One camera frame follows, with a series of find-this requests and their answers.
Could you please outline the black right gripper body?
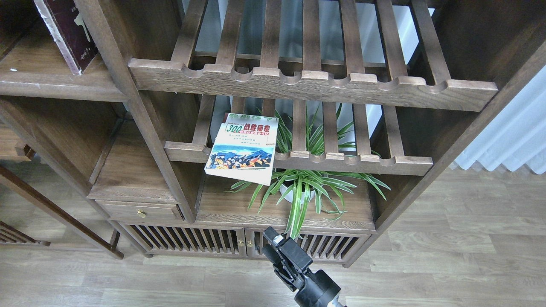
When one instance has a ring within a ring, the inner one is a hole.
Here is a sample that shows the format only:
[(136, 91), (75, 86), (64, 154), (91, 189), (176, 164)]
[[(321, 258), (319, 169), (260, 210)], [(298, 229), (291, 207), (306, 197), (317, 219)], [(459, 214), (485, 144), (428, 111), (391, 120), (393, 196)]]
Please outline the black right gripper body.
[(295, 301), (301, 307), (341, 307), (341, 288), (323, 270), (295, 275)]

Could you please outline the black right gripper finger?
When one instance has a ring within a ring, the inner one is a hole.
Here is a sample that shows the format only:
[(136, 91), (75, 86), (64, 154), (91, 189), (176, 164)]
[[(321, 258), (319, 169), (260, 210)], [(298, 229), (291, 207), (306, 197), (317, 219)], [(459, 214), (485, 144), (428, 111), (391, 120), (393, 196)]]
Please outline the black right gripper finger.
[(279, 235), (271, 226), (265, 229), (264, 237), (269, 242), (268, 245), (272, 245), (280, 255), (288, 260), (294, 275), (303, 275), (308, 271), (308, 267), (313, 261), (292, 238)]
[(291, 291), (294, 291), (295, 277), (292, 268), (289, 266), (288, 260), (286, 260), (283, 255), (280, 255), (272, 245), (265, 245), (262, 251), (273, 264), (275, 274)]

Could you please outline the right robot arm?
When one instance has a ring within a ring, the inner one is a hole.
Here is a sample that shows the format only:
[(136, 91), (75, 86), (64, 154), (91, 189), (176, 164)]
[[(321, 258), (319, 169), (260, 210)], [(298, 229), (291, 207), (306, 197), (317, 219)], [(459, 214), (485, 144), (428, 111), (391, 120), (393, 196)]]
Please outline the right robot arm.
[(291, 291), (298, 290), (295, 301), (301, 307), (340, 307), (341, 288), (323, 270), (309, 269), (312, 259), (290, 237), (281, 236), (273, 227), (264, 231), (269, 244), (262, 251), (273, 264), (275, 274)]

